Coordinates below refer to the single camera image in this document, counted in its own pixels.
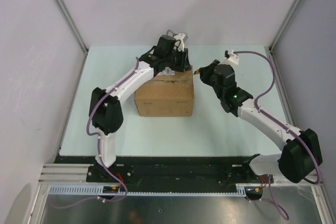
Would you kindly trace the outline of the brown cardboard express box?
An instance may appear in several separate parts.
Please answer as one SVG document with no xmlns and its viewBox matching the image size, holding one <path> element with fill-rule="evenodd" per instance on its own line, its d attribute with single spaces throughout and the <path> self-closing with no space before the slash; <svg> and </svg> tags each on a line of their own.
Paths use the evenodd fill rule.
<svg viewBox="0 0 336 224">
<path fill-rule="evenodd" d="M 188 117 L 194 109 L 193 71 L 159 74 L 134 94 L 140 116 Z"/>
</svg>

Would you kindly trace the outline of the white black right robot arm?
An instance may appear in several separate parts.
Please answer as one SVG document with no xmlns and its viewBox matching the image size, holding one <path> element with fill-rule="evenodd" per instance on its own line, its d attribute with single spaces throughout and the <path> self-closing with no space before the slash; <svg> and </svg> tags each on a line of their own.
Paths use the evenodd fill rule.
<svg viewBox="0 0 336 224">
<path fill-rule="evenodd" d="M 277 155 L 256 154 L 242 169 L 243 179 L 254 183 L 261 175 L 282 175 L 293 183 L 307 180 L 315 171 L 316 183 L 322 181 L 319 166 L 322 155 L 316 132 L 301 130 L 270 115 L 259 107 L 256 99 L 238 87 L 234 68 L 214 60 L 194 72 L 200 80 L 213 88 L 225 112 L 250 123 L 266 135 L 281 151 Z"/>
</svg>

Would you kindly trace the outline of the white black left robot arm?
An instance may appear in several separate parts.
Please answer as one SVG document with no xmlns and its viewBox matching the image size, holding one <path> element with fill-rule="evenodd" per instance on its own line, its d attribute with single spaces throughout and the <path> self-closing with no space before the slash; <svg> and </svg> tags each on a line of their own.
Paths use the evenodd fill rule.
<svg viewBox="0 0 336 224">
<path fill-rule="evenodd" d="M 98 137 L 96 161 L 100 167 L 97 174 L 103 181 L 110 182 L 116 175 L 112 164 L 116 161 L 116 132 L 124 120 L 123 104 L 141 85 L 166 68 L 175 72 L 191 69 L 185 47 L 187 38 L 186 33 L 168 30 L 156 45 L 136 59 L 135 66 L 124 77 L 105 89 L 92 91 L 86 132 Z"/>
</svg>

